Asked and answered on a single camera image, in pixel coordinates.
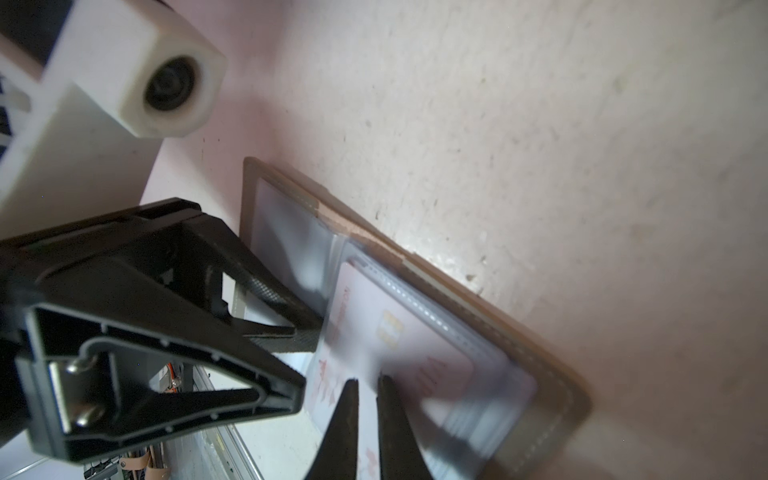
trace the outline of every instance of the card holder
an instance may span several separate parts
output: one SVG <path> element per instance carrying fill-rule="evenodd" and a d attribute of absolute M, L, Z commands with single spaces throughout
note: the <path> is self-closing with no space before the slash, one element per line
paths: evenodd
<path fill-rule="evenodd" d="M 270 195 L 264 195 L 265 191 L 269 191 Z M 275 201 L 275 198 L 280 197 L 288 200 L 280 207 L 293 208 L 295 211 L 292 214 L 306 219 L 320 220 L 315 223 L 322 226 L 322 229 L 313 232 L 305 231 L 301 238 L 306 242 L 293 252 L 284 251 L 285 240 L 281 242 L 280 233 L 275 234 L 277 238 L 272 239 L 271 245 L 269 242 L 265 244 L 265 219 L 257 218 L 257 213 L 262 210 L 257 209 L 259 201 Z M 278 223 L 277 219 L 273 220 L 273 224 Z M 295 234 L 284 233 L 283 239 Z M 556 452 L 589 415 L 591 400 L 583 381 L 552 355 L 533 332 L 468 291 L 429 262 L 405 252 L 301 173 L 281 171 L 256 158 L 245 159 L 240 237 L 246 245 L 252 246 L 254 253 L 271 270 L 280 270 L 280 267 L 276 264 L 270 266 L 266 257 L 272 254 L 272 250 L 265 249 L 273 249 L 276 245 L 283 249 L 280 254 L 285 257 L 284 260 L 294 265 L 310 265 L 311 268 L 298 275 L 286 272 L 285 269 L 273 270 L 272 273 L 320 315 L 324 312 L 319 310 L 327 307 L 333 294 L 333 279 L 329 280 L 329 271 L 338 265 L 343 245 L 341 240 L 351 238 L 377 262 L 457 316 L 535 378 L 535 395 L 478 478 L 526 477 L 536 465 Z M 244 291 L 238 287 L 233 314 L 241 316 L 244 309 Z"/>

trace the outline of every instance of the leather strap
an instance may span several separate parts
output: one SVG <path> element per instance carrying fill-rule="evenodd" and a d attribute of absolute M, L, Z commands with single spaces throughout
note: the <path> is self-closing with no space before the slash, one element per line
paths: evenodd
<path fill-rule="evenodd" d="M 128 458 L 123 457 L 120 459 L 121 470 L 144 470 L 144 467 L 149 463 L 149 452 L 143 454 L 141 457 Z"/>
<path fill-rule="evenodd" d="M 144 480 L 168 480 L 169 478 L 170 468 L 147 467 L 144 470 Z"/>

